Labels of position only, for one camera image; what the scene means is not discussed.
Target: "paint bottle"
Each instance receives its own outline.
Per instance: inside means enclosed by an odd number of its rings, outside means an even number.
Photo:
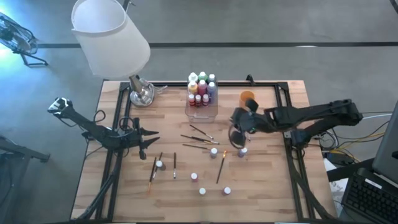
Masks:
[[[166,170],[166,165],[162,161],[156,161],[156,166],[160,170]]]
[[[200,195],[205,195],[206,194],[206,189],[204,189],[204,188],[201,188],[201,189],[199,189],[199,194]]]
[[[207,92],[207,84],[206,81],[200,80],[198,85],[198,94],[203,96]]]
[[[192,173],[191,174],[191,179],[192,179],[192,182],[198,182],[198,174]]]
[[[196,95],[196,96],[195,96],[195,102],[196,102],[196,105],[197,105],[197,106],[200,106],[200,105],[201,105],[201,97],[200,97],[200,95]]]
[[[208,106],[209,105],[209,95],[204,94],[202,99],[201,99],[201,104],[203,106]]]
[[[238,151],[238,156],[239,156],[240,158],[242,158],[242,157],[244,157],[244,155],[246,155],[246,153],[248,153],[248,149],[247,149],[247,148],[240,149],[240,150]]]
[[[213,148],[210,150],[210,157],[212,159],[216,159],[216,157],[217,157],[217,149],[216,148]]]
[[[198,84],[195,83],[194,81],[191,81],[188,84],[188,91],[189,94],[194,94],[194,95],[198,94]]]
[[[195,72],[192,72],[189,76],[188,76],[188,82],[198,82],[198,75],[195,74]]]
[[[207,86],[207,95],[209,95],[209,104],[212,104],[216,101],[216,91],[217,86],[214,82],[209,83]]]
[[[216,76],[214,74],[210,74],[209,77],[207,78],[207,82],[211,83],[211,82],[216,82]]]
[[[231,189],[229,187],[225,187],[221,193],[223,195],[229,195],[231,193]]]
[[[206,73],[205,72],[200,72],[199,75],[198,75],[198,80],[199,80],[199,82],[200,82],[200,80],[207,81]]]
[[[188,102],[190,106],[195,106],[195,95],[194,94],[189,94],[188,95]]]

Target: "orange cup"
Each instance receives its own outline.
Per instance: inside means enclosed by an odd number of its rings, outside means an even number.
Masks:
[[[243,91],[243,92],[241,93],[241,96],[239,97],[239,107],[242,107],[242,108],[244,108],[245,110],[249,110],[249,108],[247,108],[247,107],[245,106],[246,100],[248,100],[248,99],[253,99],[253,100],[255,100],[255,98],[254,98],[254,93],[251,92],[251,91]]]

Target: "clear plastic container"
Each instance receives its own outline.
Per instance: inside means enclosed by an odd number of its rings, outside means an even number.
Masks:
[[[190,122],[193,123],[212,123],[218,114],[218,83],[214,99],[208,106],[190,106],[188,101],[188,87],[187,87],[187,101],[185,103],[185,114],[188,116]]]

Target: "concrete floor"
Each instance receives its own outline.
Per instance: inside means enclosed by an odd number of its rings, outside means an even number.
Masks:
[[[30,28],[40,43],[76,43],[70,32],[73,0],[2,0],[0,11]],[[388,0],[135,0],[128,13],[149,42],[367,42],[397,41],[398,15]],[[56,96],[92,117],[102,80],[91,75],[81,49],[40,49],[50,66],[28,68],[0,46],[0,134],[51,153],[32,161],[15,223],[69,219],[86,142],[46,112]],[[305,80],[312,105],[351,98],[360,111],[390,111],[398,100],[397,47],[153,49],[140,75],[181,80],[190,72],[220,79]],[[340,136],[372,132],[388,118],[340,127]],[[379,141],[357,144],[360,159]]]

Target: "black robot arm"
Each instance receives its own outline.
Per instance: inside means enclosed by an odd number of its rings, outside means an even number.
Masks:
[[[55,99],[55,101],[51,104],[47,111],[56,116],[61,121],[63,121],[63,119],[70,119],[83,129],[87,130],[87,132],[82,134],[84,137],[87,137],[87,135],[90,134],[94,139],[101,143],[104,148],[108,150],[116,152],[127,147],[139,146],[139,155],[141,159],[146,159],[146,154],[144,150],[160,138],[156,137],[144,141],[142,139],[142,136],[158,134],[159,132],[147,131],[144,128],[141,128],[139,125],[139,118],[132,119],[131,121],[133,122],[133,128],[130,130],[126,130],[126,134],[120,135],[118,132],[113,131],[111,128],[97,125],[95,121],[90,121],[81,114],[77,113],[73,108],[72,102],[66,98]]]
[[[363,116],[351,100],[339,100],[324,105],[294,108],[281,106],[264,110],[264,114],[257,114],[258,104],[254,100],[247,100],[250,109],[236,108],[230,118],[232,126],[229,140],[236,148],[244,147],[245,133],[253,134],[257,131],[264,133],[290,131],[292,146],[305,147],[312,137],[321,134],[335,126],[354,126]],[[313,125],[304,129],[295,129],[304,121],[317,120]]]

